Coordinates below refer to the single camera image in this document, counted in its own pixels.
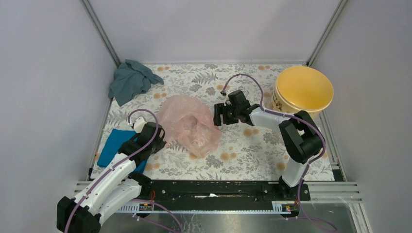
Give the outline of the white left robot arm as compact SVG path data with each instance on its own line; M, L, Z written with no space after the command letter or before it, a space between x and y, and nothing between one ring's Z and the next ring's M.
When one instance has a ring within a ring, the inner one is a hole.
M56 227L63 233L98 233L104 222L133 198L149 197L151 187L137 181L136 168L164 148L164 130L154 122L139 120L135 133L123 142L103 172L73 198L57 204Z

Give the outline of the pink plastic trash bag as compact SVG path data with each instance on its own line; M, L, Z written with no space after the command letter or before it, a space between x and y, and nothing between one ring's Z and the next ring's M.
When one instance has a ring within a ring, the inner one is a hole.
M210 108L199 99L174 95L166 99L157 113L165 131L167 147L177 142L198 158L219 147L221 131L214 125Z

